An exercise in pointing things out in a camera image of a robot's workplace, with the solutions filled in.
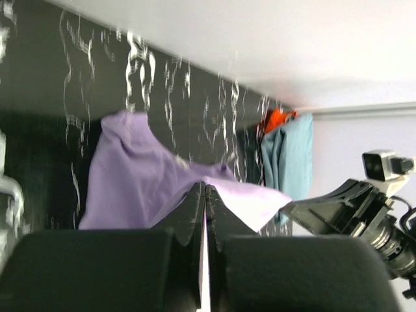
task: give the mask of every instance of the marble pattern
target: marble pattern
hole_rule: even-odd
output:
[[[7,112],[7,119],[6,115],[0,117],[0,129],[12,141],[17,156],[15,133],[28,140],[34,129],[20,121],[29,115],[42,124],[42,129],[32,132],[39,133],[39,142],[53,142],[20,155],[30,158],[25,161],[26,170],[22,166],[18,170],[10,157],[6,162],[10,176],[22,184],[30,208],[43,210],[39,214],[45,215],[43,225],[39,221],[43,217],[32,214],[38,222],[34,230],[76,226],[85,209],[99,119],[123,109],[147,112],[154,135],[178,157],[197,163],[226,163],[239,181],[263,183],[262,176],[250,179],[248,163],[254,158],[262,172],[259,150],[248,151],[261,133],[257,127],[252,138],[248,131],[256,129],[267,109],[281,108],[279,101],[167,55],[138,34],[92,23],[43,1],[4,0],[0,7],[0,57],[4,54],[7,62],[6,71],[0,72],[0,109]],[[9,115],[17,116],[14,125]],[[238,133],[242,133],[242,142]],[[35,168],[49,166],[46,161],[50,159],[51,169],[42,172],[39,185],[26,181],[36,173]],[[52,178],[48,170],[62,173]],[[53,184],[56,179],[59,186]],[[52,189],[65,194],[66,200],[51,200],[55,198]],[[261,233],[276,232],[288,235],[291,227],[269,224]]]

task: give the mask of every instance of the teal towel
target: teal towel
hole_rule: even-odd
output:
[[[267,187],[279,190],[293,200],[304,200],[312,184],[312,114],[302,114],[267,133],[261,153]],[[286,216],[278,216],[280,224]]]

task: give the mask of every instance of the purple cloth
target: purple cloth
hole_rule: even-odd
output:
[[[79,229],[150,228],[169,215],[200,181],[214,185],[225,205],[255,228],[290,201],[276,190],[237,182],[225,165],[180,159],[153,136],[144,113],[119,112],[104,118],[101,125]],[[247,206],[266,198],[269,203],[262,209]],[[253,219],[250,211],[256,212],[257,221],[249,220]]]

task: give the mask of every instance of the white wall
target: white wall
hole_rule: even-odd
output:
[[[362,120],[316,121],[313,150],[313,185],[309,197],[335,190],[349,177],[365,179],[361,154],[375,149],[395,150],[401,156],[416,156],[416,116]],[[397,194],[416,206],[416,174]],[[401,216],[407,208],[397,205]],[[401,292],[408,289],[402,279],[393,281],[405,312],[416,311],[416,302]]]
[[[416,101],[415,0],[49,0],[297,107]]]

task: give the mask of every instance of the orange fabric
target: orange fabric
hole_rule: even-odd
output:
[[[276,109],[272,114],[270,115],[270,119],[267,122],[266,131],[265,133],[271,132],[271,130],[279,127],[280,125],[283,125],[286,123],[287,120],[291,116],[297,117],[297,112],[286,112],[282,113],[279,109]]]

